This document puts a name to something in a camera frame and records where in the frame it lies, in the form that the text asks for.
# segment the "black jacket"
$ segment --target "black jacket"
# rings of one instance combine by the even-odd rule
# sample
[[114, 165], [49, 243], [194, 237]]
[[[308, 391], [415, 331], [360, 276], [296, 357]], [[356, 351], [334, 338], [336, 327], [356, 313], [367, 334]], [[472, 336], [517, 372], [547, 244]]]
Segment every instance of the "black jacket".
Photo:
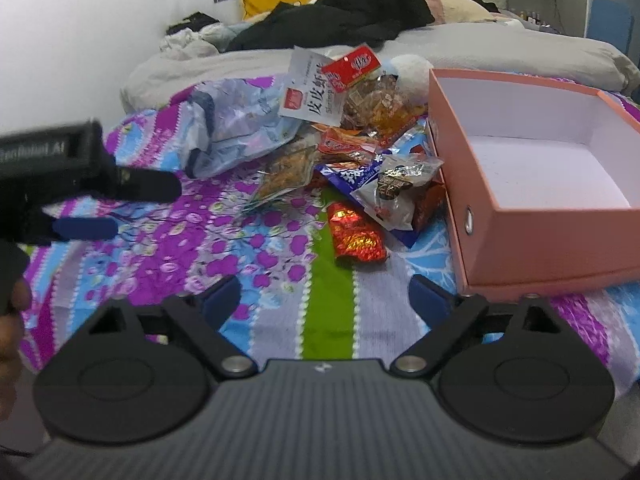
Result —
[[318, 0], [299, 7], [281, 2], [238, 34], [227, 51], [362, 43], [376, 48], [403, 30], [434, 21], [425, 0]]

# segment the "white blanket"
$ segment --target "white blanket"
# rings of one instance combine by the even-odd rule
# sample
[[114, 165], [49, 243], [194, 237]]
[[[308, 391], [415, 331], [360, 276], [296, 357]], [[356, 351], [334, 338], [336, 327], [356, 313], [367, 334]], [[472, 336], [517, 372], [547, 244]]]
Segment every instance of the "white blanket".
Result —
[[[347, 46], [315, 49], [339, 57]], [[204, 80], [285, 73], [290, 50], [251, 50], [218, 54], [205, 41], [156, 54], [129, 76], [121, 95], [125, 110], [156, 108], [171, 95]], [[436, 68], [468, 68], [563, 77], [603, 90], [630, 94], [640, 71], [608, 43], [543, 34], [501, 23], [451, 23], [403, 32], [387, 41], [381, 59], [417, 54]]]

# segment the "black circular disc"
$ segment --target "black circular disc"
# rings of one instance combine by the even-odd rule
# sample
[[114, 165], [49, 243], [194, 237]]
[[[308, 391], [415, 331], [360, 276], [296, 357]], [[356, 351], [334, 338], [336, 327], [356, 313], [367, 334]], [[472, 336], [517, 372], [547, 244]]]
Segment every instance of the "black circular disc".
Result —
[[34, 387], [54, 434], [94, 444], [149, 440], [191, 418], [209, 393], [198, 360], [171, 346], [88, 339], [77, 350], [45, 368]]
[[501, 440], [551, 444], [604, 419], [613, 385], [586, 346], [513, 341], [475, 346], [446, 364], [438, 391], [457, 420]]

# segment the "open storage box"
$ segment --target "open storage box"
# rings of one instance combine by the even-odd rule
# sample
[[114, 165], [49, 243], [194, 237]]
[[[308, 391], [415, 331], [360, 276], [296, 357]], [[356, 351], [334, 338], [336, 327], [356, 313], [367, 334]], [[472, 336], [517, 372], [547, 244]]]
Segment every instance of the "open storage box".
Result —
[[460, 292], [516, 300], [640, 279], [640, 124], [608, 95], [433, 70], [429, 101]]

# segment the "white fluffy object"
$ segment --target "white fluffy object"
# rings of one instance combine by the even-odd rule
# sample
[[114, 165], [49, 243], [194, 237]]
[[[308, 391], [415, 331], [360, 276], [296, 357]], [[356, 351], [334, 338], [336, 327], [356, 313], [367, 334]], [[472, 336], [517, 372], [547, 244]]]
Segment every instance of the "white fluffy object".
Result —
[[396, 88], [404, 94], [411, 104], [421, 106], [429, 98], [429, 70], [433, 65], [421, 56], [404, 54], [393, 57], [385, 66], [398, 76]]

